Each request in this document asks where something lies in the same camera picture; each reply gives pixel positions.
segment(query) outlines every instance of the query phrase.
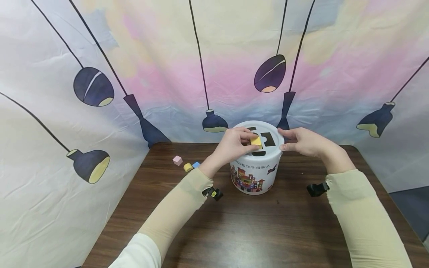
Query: person's left hand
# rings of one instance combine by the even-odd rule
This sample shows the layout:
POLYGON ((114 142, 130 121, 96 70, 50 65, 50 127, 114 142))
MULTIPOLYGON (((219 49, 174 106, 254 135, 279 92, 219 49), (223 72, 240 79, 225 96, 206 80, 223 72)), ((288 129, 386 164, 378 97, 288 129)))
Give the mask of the person's left hand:
POLYGON ((245 127, 227 129, 212 156, 223 166, 242 155, 258 150, 258 145, 246 145, 258 135, 245 127))
POLYGON ((251 138, 256 137, 256 134, 245 127, 227 129, 215 151, 199 166, 199 169, 207 177, 212 178, 223 165, 258 150, 258 145, 247 145, 251 138))

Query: hand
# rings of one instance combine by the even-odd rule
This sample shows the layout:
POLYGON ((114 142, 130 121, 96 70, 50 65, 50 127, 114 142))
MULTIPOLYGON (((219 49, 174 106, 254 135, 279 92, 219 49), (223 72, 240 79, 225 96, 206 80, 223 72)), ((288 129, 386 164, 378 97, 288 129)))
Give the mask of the hand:
POLYGON ((278 132, 288 138, 280 146, 282 151, 295 151, 309 157, 319 157, 326 166, 328 174, 343 173, 356 169, 347 152, 336 143, 303 127, 278 132))
POLYGON ((256 137, 245 127, 227 129, 215 151, 199 166, 200 171, 212 178, 223 165, 258 150, 257 145, 247 145, 251 138, 256 137))
POLYGON ((289 139, 280 146, 282 151, 295 151, 308 157, 322 158, 330 151, 340 148, 336 143, 303 127, 290 130, 279 128, 278 132, 289 139))

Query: wooden table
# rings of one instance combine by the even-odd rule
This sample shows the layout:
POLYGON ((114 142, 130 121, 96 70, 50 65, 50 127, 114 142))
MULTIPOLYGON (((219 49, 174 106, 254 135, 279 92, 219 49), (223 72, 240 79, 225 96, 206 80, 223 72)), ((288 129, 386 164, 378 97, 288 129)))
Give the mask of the wooden table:
MULTIPOLYGON (((163 197, 185 176, 172 162, 200 163, 216 144, 156 144, 126 190, 82 268, 106 268, 163 197)), ((429 267, 429 254, 360 153, 344 146, 375 188, 405 244, 414 268, 429 267)), ((284 153, 273 188, 260 196, 238 191, 229 166, 215 176, 224 197, 208 199, 171 245, 165 268, 351 267, 340 225, 326 195, 312 198, 305 187, 324 180, 321 161, 284 153)))

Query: backdrop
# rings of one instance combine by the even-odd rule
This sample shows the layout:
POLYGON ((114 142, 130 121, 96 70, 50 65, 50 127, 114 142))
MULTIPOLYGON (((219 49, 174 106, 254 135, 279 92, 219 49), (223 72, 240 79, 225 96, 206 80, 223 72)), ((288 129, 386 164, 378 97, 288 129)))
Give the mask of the backdrop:
POLYGON ((153 144, 245 120, 355 145, 427 239, 427 1, 0 2, 3 267, 82 265, 153 144))

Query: lamp shade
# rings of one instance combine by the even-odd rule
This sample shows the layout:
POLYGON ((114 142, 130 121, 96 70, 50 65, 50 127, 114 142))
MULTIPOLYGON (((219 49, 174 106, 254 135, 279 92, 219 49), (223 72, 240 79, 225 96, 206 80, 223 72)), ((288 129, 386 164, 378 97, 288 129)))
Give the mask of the lamp shade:
POLYGON ((281 109, 281 119, 277 127, 280 127, 284 130, 289 130, 289 123, 287 122, 287 113, 289 112, 290 105, 292 104, 293 98, 295 97, 295 92, 290 91, 286 92, 283 96, 283 108, 281 109))
POLYGON ((74 161, 73 167, 79 177, 90 184, 98 182, 110 162, 109 154, 101 150, 83 154, 78 149, 74 149, 67 154, 67 157, 74 161))
POLYGON ((228 129, 228 123, 213 110, 205 112, 206 118, 202 121, 202 129, 207 132, 223 132, 228 129))
POLYGON ((73 88, 78 99, 91 106, 106 106, 115 97, 107 76, 93 67, 85 67, 78 72, 73 88))
POLYGON ((145 138, 145 140, 148 142, 149 148, 158 142, 171 142, 170 139, 168 139, 158 128, 156 128, 143 117, 142 111, 140 110, 134 94, 125 96, 124 100, 139 118, 143 138, 145 138))
POLYGON ((273 92, 283 81, 286 60, 283 55, 275 55, 264 62, 256 71, 254 85, 260 92, 273 92))
POLYGON ((369 131, 369 135, 373 138, 380 138, 386 126, 393 119, 391 111, 394 107, 394 102, 383 104, 381 109, 365 116, 356 128, 369 131))

